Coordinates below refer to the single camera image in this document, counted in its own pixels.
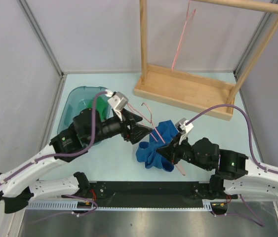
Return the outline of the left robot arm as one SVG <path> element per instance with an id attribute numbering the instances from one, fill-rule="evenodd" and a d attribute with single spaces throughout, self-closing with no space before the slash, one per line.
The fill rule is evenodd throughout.
<path id="1" fill-rule="evenodd" d="M 69 127 L 53 137 L 39 153 L 19 167 L 0 173 L 0 201 L 5 213 L 17 212 L 30 202 L 55 196 L 87 197 L 91 185 L 83 172 L 61 180 L 44 181 L 41 176 L 84 155 L 96 143 L 120 135 L 124 141 L 137 144 L 152 132 L 141 125 L 142 117 L 122 109 L 102 121 L 97 110 L 87 108 L 73 118 Z"/>

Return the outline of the green tank top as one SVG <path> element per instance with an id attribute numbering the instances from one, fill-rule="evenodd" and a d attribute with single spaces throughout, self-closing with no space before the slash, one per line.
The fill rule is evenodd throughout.
<path id="1" fill-rule="evenodd" d="M 93 99 L 79 102 L 77 118 L 78 134 L 83 144 L 88 145 L 91 140 Z M 99 132 L 101 122 L 107 118 L 108 103 L 100 96 L 96 101 L 95 134 Z"/>

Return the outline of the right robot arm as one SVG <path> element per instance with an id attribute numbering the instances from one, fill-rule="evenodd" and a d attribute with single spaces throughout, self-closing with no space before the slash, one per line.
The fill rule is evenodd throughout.
<path id="1" fill-rule="evenodd" d="M 208 183 L 193 185 L 196 199 L 214 200 L 242 195 L 278 200 L 277 170 L 256 164 L 244 154 L 220 149 L 207 138 L 190 145 L 187 139 L 181 141 L 177 135 L 169 144 L 158 148 L 157 153 L 172 164 L 184 160 L 206 171 L 214 171 Z"/>

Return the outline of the blue tank top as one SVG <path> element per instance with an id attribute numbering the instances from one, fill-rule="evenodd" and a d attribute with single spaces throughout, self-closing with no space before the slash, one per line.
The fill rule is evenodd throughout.
<path id="1" fill-rule="evenodd" d="M 136 159 L 138 162 L 143 162 L 146 169 L 155 167 L 167 172 L 172 172 L 174 165 L 162 155 L 157 153 L 157 149 L 168 145 L 172 138 L 174 138 L 178 133 L 178 129 L 171 120 L 161 121 L 156 129 L 165 143 L 160 139 L 157 132 L 153 130 L 149 135 L 148 142 L 139 142 L 138 149 L 136 151 Z"/>

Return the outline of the pink wire hanger with blue top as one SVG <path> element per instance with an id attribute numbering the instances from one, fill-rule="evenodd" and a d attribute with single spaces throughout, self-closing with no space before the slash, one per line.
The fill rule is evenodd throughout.
<path id="1" fill-rule="evenodd" d="M 144 120 L 146 120 L 151 126 L 152 128 L 154 129 L 154 131 L 156 132 L 156 134 L 158 135 L 159 139 L 163 142 L 163 144 L 165 144 L 165 140 L 163 139 L 163 137 L 161 136 L 161 134 L 159 133 L 158 129 L 156 128 L 156 126 L 154 125 L 154 122 L 153 122 L 153 113 L 150 109 L 150 107 L 145 103 L 143 102 L 141 104 L 141 106 L 145 106 L 149 113 L 150 113 L 150 118 L 147 118 L 145 117 L 140 111 L 138 111 L 136 108 L 134 108 L 129 102 L 127 103 L 127 106 L 128 108 L 134 113 L 136 112 L 138 115 L 140 115 Z M 182 167 L 182 165 L 180 164 L 175 164 L 175 167 L 177 168 L 177 170 L 181 173 L 182 176 L 186 176 L 186 172 L 184 170 L 184 168 Z"/>

